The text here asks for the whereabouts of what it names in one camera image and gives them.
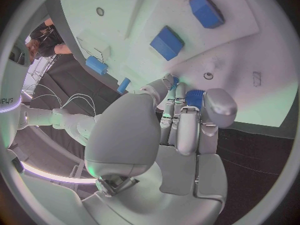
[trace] curved white surface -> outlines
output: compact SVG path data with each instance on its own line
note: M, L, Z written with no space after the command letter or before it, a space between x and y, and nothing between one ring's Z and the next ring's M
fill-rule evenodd
M189 89L225 89L238 104L236 121L279 127L297 92L297 34L273 1L213 1L226 21L215 29L202 27L189 0L61 0L61 4L75 38L91 48L109 46L108 73L119 84L129 78L127 90L171 72ZM97 14L99 7L104 16ZM185 42L170 61L150 46L166 25ZM81 51L85 58L90 56ZM204 78L207 72L213 74L212 80ZM260 74L258 84L254 72Z

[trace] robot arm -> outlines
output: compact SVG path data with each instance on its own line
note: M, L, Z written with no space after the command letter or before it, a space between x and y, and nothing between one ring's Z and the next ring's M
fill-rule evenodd
M53 126L65 131L77 142L85 146L100 115L69 114L66 109L53 110L30 108L21 103L18 130L27 126Z

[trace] circular hole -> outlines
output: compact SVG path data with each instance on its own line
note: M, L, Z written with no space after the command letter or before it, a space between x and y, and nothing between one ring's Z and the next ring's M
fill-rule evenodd
M99 16L103 16L104 15L104 10L101 7L97 7L96 12Z
M206 73L204 73L203 77L206 80L212 80L214 78L214 75L212 75L210 72L206 72Z

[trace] blue cube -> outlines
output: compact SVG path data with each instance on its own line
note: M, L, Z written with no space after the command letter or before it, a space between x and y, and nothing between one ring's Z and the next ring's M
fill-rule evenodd
M214 29L225 23L224 17L212 0L189 0L194 16L206 29Z
M150 45L169 61L178 55L184 42L168 26L165 26Z

